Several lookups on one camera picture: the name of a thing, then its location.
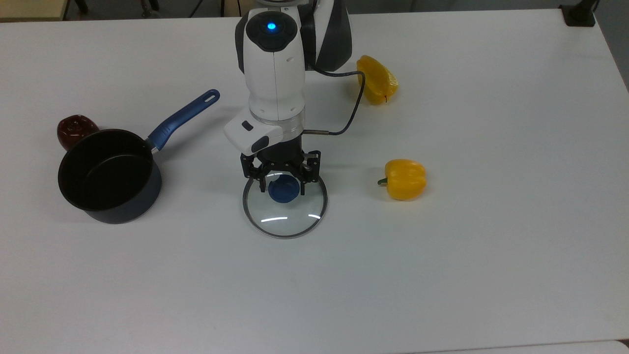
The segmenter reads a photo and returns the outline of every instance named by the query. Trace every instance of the black saucepan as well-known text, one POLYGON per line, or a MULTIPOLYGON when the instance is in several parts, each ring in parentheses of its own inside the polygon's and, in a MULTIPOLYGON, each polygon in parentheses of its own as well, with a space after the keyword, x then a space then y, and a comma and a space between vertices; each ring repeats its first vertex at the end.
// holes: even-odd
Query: black saucepan
POLYGON ((153 205, 162 187, 153 153, 164 147, 175 129, 219 97, 217 90, 209 90, 163 121, 146 140, 120 129, 82 138, 59 166, 61 193, 70 204, 108 224, 139 217, 153 205))

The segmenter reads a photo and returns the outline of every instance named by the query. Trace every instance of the pan handle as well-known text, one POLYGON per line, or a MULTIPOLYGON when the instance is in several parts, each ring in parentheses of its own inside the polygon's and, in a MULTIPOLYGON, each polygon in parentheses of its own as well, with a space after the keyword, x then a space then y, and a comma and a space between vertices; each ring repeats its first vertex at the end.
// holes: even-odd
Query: pan handle
POLYGON ((170 138, 172 133, 177 128, 194 118, 207 107, 213 105, 214 102, 218 101, 220 96, 221 94, 215 89, 211 89, 204 93, 196 100, 188 103, 184 108, 181 108, 177 111, 177 113, 164 120, 157 126, 157 128, 155 128, 155 130, 153 130, 151 134, 148 135, 147 140, 152 143, 157 150, 162 150, 164 145, 166 145, 168 138, 170 138))

